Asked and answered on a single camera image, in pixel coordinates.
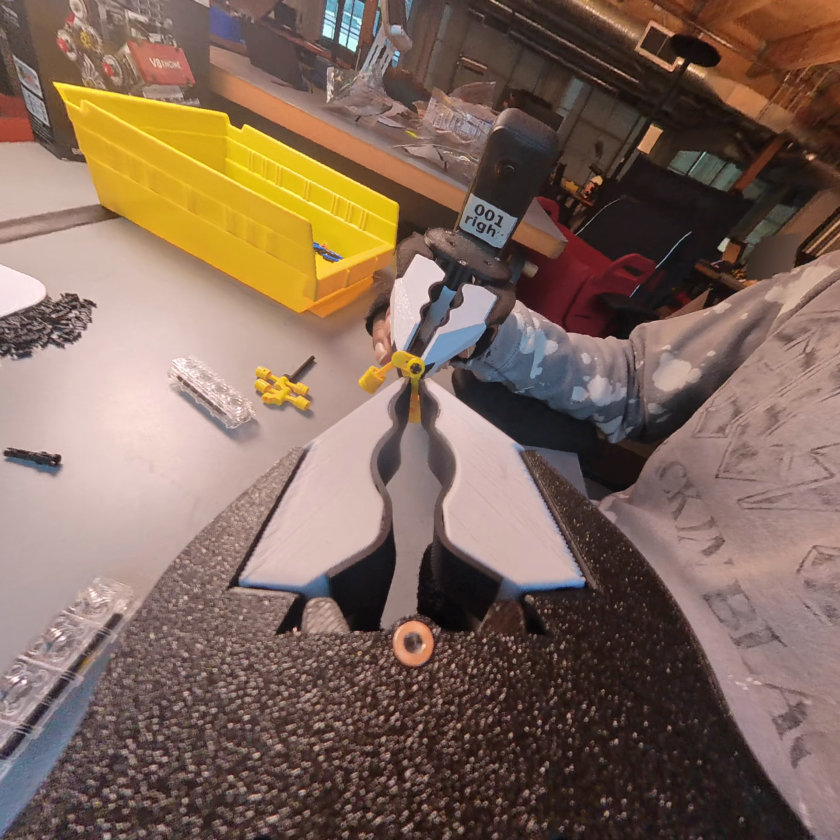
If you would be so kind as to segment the wooden table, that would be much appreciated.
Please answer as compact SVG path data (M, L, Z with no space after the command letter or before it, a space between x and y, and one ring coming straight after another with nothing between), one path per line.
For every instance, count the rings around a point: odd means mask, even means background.
M467 184L405 152L403 146L414 137L378 122L346 119L327 108L321 93L284 87L235 52L212 46L209 63L219 106L237 125L252 125L390 197L400 206L402 223L423 229L454 226Z

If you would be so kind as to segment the black toy engine box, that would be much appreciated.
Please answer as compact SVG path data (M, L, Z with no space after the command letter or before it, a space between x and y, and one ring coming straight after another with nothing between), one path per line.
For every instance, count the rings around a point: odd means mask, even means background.
M2 58L35 139L82 154L56 83L201 107L211 92L209 2L2 1Z

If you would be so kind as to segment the pile of black pins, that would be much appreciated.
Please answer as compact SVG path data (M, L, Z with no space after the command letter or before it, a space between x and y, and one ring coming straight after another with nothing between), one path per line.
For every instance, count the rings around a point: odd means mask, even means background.
M1 358L20 360L47 347L64 348L78 341L88 328L94 301L76 293L58 299L46 297L40 303L1 319Z

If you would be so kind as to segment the person's grey sweatshirt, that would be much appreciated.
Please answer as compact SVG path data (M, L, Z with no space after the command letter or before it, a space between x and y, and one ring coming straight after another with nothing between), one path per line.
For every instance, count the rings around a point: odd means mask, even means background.
M686 614L751 751L838 838L838 252L606 339L620 435L663 437L604 505Z

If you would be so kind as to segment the white book stand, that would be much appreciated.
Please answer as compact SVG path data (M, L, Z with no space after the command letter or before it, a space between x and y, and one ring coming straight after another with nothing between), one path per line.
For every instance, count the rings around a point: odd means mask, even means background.
M1 265L0 275L1 319L30 309L47 297L44 284L23 272Z

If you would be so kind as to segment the black floor lamp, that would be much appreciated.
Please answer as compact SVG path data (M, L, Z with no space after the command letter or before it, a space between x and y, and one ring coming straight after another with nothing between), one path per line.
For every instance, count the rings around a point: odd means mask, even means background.
M641 154L647 154L653 147L650 144L645 145L645 138L663 108L676 95L680 82L690 66L697 65L698 67L707 69L714 68L719 65L721 60L721 54L716 47L693 35L673 35L668 43L679 58L679 66L671 74L671 78L667 82L662 96L656 102L651 113L646 117L644 125L639 131L635 151Z

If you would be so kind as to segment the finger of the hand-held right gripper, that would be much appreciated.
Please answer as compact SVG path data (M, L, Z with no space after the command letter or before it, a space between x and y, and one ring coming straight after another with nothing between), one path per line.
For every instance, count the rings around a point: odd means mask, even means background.
M461 287L460 292L462 302L447 310L425 346L421 358L427 370L438 370L472 348L487 330L487 319L497 303L497 294L489 287Z
M433 259L415 256L395 280L391 294L394 350L428 356L434 332L443 321L443 269Z

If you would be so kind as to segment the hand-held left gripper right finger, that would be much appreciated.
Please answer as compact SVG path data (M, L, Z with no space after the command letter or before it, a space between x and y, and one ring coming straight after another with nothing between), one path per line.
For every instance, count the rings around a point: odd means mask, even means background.
M421 385L428 463L440 483L418 611L468 632L529 595L578 594L584 571L529 464L531 454L434 382Z

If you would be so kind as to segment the person's right hand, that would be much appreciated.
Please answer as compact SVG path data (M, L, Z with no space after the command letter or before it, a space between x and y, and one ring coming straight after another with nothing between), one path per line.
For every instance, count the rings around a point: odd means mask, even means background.
M373 344L377 366L388 363L393 354L391 289L384 290L373 300L364 320Z

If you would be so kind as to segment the black axle with yellow pistons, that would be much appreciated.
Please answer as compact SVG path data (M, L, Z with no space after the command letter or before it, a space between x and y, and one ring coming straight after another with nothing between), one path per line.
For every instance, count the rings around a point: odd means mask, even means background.
M265 366L255 369L255 390L261 401L271 406L290 404L305 413L310 405L310 388L302 377L314 365L315 357L309 356L294 372L275 374Z
M380 368L369 368L359 380L360 387L370 394L375 393L391 370L399 371L408 379L412 394L418 393L418 383L425 373L425 363L420 357L405 351L395 351L391 359Z

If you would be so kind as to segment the red plastic object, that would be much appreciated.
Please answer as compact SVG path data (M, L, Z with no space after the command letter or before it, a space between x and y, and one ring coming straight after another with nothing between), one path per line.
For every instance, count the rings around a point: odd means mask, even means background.
M560 207L549 198L538 202L566 237L556 259L533 255L537 272L518 283L518 299L531 310L570 333L605 337L612 333L614 310L601 300L604 293L631 296L655 276L657 264L639 254L610 259L586 244L559 222Z

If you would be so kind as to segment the yellow plastic bin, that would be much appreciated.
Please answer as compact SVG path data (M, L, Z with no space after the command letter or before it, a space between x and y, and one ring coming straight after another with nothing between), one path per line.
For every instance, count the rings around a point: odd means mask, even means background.
M56 89L101 205L294 312L342 308L390 263L399 206L367 186L222 112Z

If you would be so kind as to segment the metal ventilation duct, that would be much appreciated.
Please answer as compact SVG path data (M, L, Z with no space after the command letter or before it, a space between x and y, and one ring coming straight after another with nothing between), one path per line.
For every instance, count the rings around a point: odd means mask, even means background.
M511 38L543 51L565 67L648 112L664 93L671 70L638 46L654 26L640 22L611 2L469 2L487 24ZM678 93L669 102L665 120L682 128L697 128L720 119L738 127L757 143L782 134L799 149L802 168L823 188L838 190L838 129L810 129L792 108L737 80L722 66L705 69L692 64Z

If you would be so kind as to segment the grey desk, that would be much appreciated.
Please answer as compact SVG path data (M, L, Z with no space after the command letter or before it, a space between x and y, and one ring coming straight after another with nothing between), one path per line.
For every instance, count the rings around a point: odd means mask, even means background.
M2 759L2 838L543 836L574 811L558 637L444 633L408 668L389 633L280 633L287 597L230 591L286 449L342 412L231 431L169 385L214 328L234 363L248 315L280 337L255 293L123 220L2 264L97 303L2 373L2 446L62 455L2 460L2 658L96 576L135 592Z

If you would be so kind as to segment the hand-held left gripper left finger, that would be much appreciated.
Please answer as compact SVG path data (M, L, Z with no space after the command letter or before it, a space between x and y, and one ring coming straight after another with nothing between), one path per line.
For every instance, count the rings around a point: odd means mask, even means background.
M392 502L410 386L378 392L305 448L238 573L244 588L329 597L376 631L396 565Z

